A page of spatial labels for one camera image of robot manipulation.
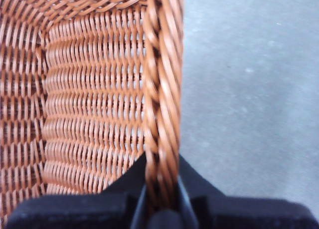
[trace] brown wicker basket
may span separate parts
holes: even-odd
[[[0,218],[98,193],[143,153],[151,204],[178,175],[182,0],[0,0]]]

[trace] woven basket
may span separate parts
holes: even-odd
[[[0,217],[98,193],[143,153],[155,208],[178,175],[182,0],[0,0]]]

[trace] concrete floor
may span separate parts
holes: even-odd
[[[181,154],[319,219],[319,0],[185,0]]]

